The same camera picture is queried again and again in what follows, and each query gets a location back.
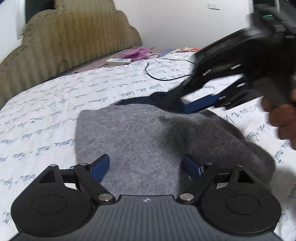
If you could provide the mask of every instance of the headboard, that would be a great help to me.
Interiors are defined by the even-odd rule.
[[[139,33],[112,0],[55,0],[54,10],[30,19],[22,44],[0,64],[0,109],[53,76],[141,44]]]

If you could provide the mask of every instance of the pink cloth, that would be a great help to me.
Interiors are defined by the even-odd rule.
[[[146,58],[147,53],[152,53],[152,51],[141,47],[123,52],[120,58],[130,58],[131,61],[143,60]]]

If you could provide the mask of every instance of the bed sheet with handwriting print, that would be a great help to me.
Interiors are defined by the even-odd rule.
[[[176,53],[166,58],[188,59],[191,54]],[[193,67],[186,61],[151,59],[128,66],[90,70],[40,84],[15,96],[3,107],[0,111],[0,241],[17,234],[10,207],[28,184],[51,163],[61,169],[76,164],[74,138],[80,111],[97,110],[121,99],[168,91],[186,79],[154,80],[144,74],[147,63],[150,63],[149,73],[164,80],[189,74]],[[213,80],[185,99],[195,100],[217,93],[238,78]],[[295,241],[296,163],[293,159],[296,151],[289,147],[288,141],[276,138],[259,99],[226,112],[213,111],[240,128],[246,139],[258,143],[274,156],[278,169],[271,189],[283,208],[276,233],[287,241]]]

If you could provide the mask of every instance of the person's hand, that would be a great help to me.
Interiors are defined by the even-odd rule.
[[[291,92],[290,98],[296,101],[296,89]],[[291,147],[296,150],[296,108],[290,104],[275,107],[271,100],[262,99],[262,107],[269,112],[269,122],[278,127],[279,139],[291,141]]]

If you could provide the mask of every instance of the dark gray fabric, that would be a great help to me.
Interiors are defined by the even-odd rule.
[[[243,164],[266,185],[275,171],[266,151],[208,110],[185,115],[146,104],[84,110],[75,139],[78,163],[110,156],[101,184],[116,197],[179,194],[191,183],[180,169],[186,153],[225,168]]]

